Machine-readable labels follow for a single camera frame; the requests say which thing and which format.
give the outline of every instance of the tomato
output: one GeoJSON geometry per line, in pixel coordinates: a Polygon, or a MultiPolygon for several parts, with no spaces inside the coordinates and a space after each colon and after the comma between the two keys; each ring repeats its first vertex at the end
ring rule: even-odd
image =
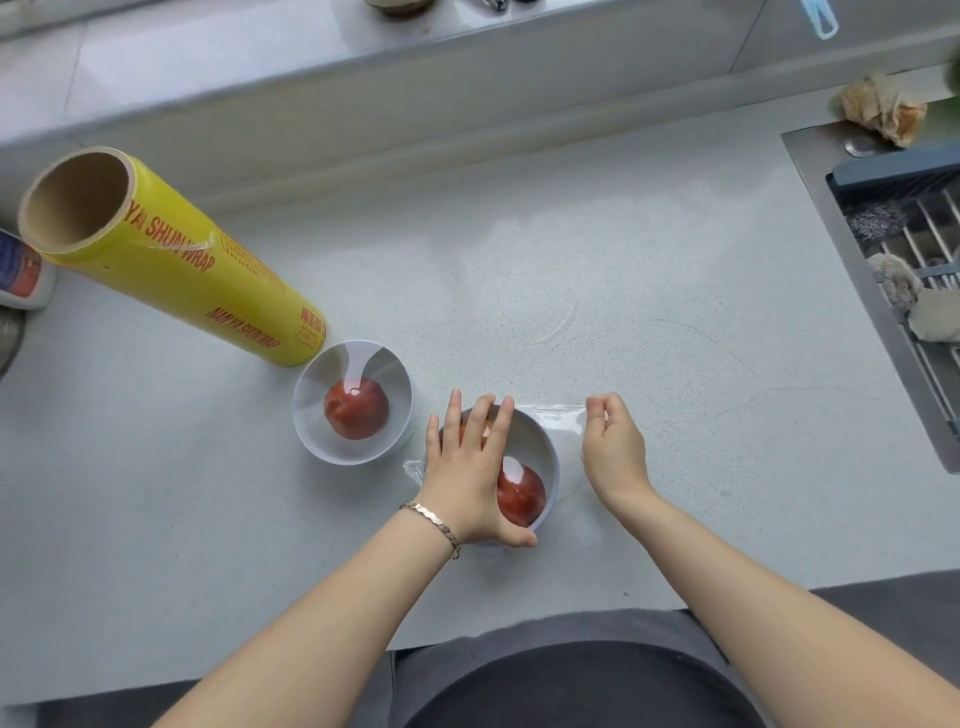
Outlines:
{"type": "Polygon", "coordinates": [[[390,401],[383,387],[365,376],[346,389],[338,381],[324,397],[324,414],[333,431],[348,440],[366,440],[390,419],[390,401]]]}
{"type": "Polygon", "coordinates": [[[515,457],[505,457],[496,479],[496,504],[507,521],[529,526],[546,507],[543,481],[515,457]]]}

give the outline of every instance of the crumpled paper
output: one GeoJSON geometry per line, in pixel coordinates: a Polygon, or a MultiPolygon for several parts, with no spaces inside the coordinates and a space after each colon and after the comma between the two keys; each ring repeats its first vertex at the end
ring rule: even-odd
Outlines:
{"type": "Polygon", "coordinates": [[[924,282],[903,258],[877,253],[867,258],[867,265],[879,278],[880,287],[891,306],[899,311],[914,307],[924,291],[924,282]]]}
{"type": "Polygon", "coordinates": [[[854,81],[841,91],[840,102],[850,121],[879,132],[898,147],[909,147],[926,119],[926,104],[907,97],[883,75],[854,81]]]}

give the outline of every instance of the bracelet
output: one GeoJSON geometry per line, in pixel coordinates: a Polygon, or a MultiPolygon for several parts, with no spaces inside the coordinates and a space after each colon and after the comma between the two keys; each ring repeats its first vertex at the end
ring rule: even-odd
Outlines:
{"type": "Polygon", "coordinates": [[[441,521],[441,520],[437,517],[437,514],[436,514],[436,513],[434,513],[433,511],[428,511],[426,508],[424,508],[423,506],[421,506],[419,503],[415,503],[415,502],[412,501],[412,500],[408,500],[408,501],[405,502],[403,505],[401,505],[401,506],[399,507],[399,510],[402,511],[404,508],[409,508],[411,511],[416,511],[416,512],[419,513],[421,516],[423,516],[423,517],[426,518],[428,521],[430,521],[430,522],[433,523],[435,526],[437,526],[437,527],[440,529],[440,532],[441,532],[442,534],[444,534],[444,535],[446,536],[446,538],[450,541],[450,545],[453,546],[453,556],[451,556],[450,558],[451,558],[451,559],[459,559],[459,558],[460,558],[460,542],[457,541],[457,537],[453,535],[453,531],[450,530],[450,527],[449,527],[446,523],[444,523],[443,521],[441,521]]]}

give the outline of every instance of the person's left hand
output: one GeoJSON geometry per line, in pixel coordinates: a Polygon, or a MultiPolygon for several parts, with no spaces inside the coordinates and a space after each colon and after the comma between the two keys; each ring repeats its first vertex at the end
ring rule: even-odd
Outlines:
{"type": "Polygon", "coordinates": [[[496,503],[496,479],[503,465],[514,400],[504,398],[487,444],[481,448],[481,436],[494,400],[494,395],[484,395],[473,405],[463,443],[460,390],[450,394],[442,447],[440,418],[430,415],[426,426],[426,473],[417,501],[436,513],[462,544],[497,540],[507,546],[536,546],[537,535],[507,521],[496,503]]]}

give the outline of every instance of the yellow plastic wrap roll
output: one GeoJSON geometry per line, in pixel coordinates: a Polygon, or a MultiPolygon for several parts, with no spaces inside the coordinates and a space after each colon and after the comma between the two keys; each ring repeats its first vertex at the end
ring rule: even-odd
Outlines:
{"type": "Polygon", "coordinates": [[[95,147],[27,190],[20,234],[72,268],[275,364],[324,343],[324,315],[139,159],[95,147]]]}

